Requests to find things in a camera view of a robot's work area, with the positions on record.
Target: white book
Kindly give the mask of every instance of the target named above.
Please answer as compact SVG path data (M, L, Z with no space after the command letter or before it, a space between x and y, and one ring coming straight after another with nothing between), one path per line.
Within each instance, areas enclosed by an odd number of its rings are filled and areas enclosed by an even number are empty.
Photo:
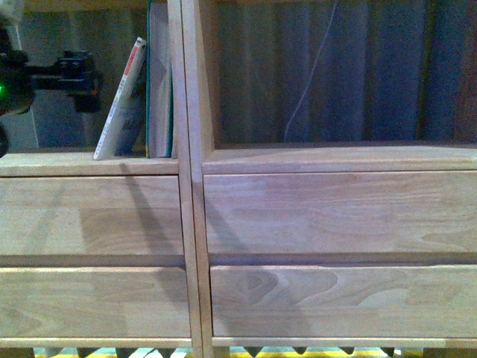
M137 98L133 88L146 58L146 41L138 37L127 60L121 82L104 124L93 158L96 160L114 157L122 151L124 142L130 142L130 127L137 121Z

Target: yellow floor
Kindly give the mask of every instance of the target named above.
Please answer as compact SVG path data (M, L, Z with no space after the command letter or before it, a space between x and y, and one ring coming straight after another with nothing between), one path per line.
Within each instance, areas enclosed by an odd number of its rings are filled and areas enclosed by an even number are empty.
M174 358L193 358L193 354L175 354L172 356ZM397 351L394 354L394 357L397 358L421 358L423 356L422 351ZM250 355L247 352L232 352L230 354L231 358L250 358ZM349 356L343 351L307 351L303 355L299 355L296 352L260 352L257 358L295 358L295 357L303 357L303 358L350 358L350 357L361 357L361 358L375 358L375 357L386 357L380 350L372 350L372 351L361 351L357 350L353 355ZM37 354L36 358L46 358L42 354ZM78 358L76 354L58 354L54 356L54 358ZM116 358L115 354L91 354L88 358Z

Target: wooden drawer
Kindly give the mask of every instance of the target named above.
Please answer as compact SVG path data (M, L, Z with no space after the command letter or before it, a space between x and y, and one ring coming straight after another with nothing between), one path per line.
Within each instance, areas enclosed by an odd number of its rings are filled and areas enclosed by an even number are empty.
M477 172L206 175L211 254L477 252Z
M0 283L0 338L190 337L180 268L3 268Z
M477 266L211 270L215 336L477 337Z
M0 179L0 263L12 255L182 257L177 176Z

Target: book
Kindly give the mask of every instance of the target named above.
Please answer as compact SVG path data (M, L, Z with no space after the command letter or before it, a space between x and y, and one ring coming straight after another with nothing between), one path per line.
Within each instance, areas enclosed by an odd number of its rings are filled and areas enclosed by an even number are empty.
M150 158L171 157L174 127L172 62L165 2L148 2L148 43L146 152Z
M141 37L134 43L93 154L95 160L129 152L140 132L141 101L134 90L146 58L146 43Z

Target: wooden panel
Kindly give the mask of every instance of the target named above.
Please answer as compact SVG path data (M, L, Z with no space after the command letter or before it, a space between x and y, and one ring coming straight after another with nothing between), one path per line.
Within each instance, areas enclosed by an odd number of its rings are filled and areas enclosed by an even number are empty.
M477 252L477 172L206 175L211 254Z
M1 255L181 257L177 177L1 179Z
M0 177L177 174L173 159L114 158L93 160L92 153L7 154L0 159Z
M146 8L147 0L26 0L26 12L91 11Z
M184 255L189 296L189 315L194 355L203 358L202 319L200 311L198 256L195 243L194 207L192 202L192 175L187 121L186 72L184 67L183 16L181 0L168 1L168 18L172 48L172 80L174 88L174 120L178 123L177 143L179 162L180 209L182 213Z
M189 337L180 268L0 270L0 336Z
M211 269L216 336L477 337L477 266Z
M196 263L198 272L198 294L200 300L200 322L202 357L213 357L212 350L212 308L210 303L209 258L207 256L205 211L203 207L202 162L215 147L213 123L214 101L217 93L213 68L213 54L206 54L206 47L212 48L215 41L210 32L213 24L203 22L213 19L213 0L182 0L184 69L187 89L187 120L190 153L190 179L192 185L192 205L195 230Z
M0 338L2 347L157 347L157 348L190 348L190 338Z
M203 173L267 174L477 169L477 146L475 145L266 147L263 145L258 148L214 151L203 164Z
M214 337L213 344L239 347L432 347L477 348L477 339L347 337Z

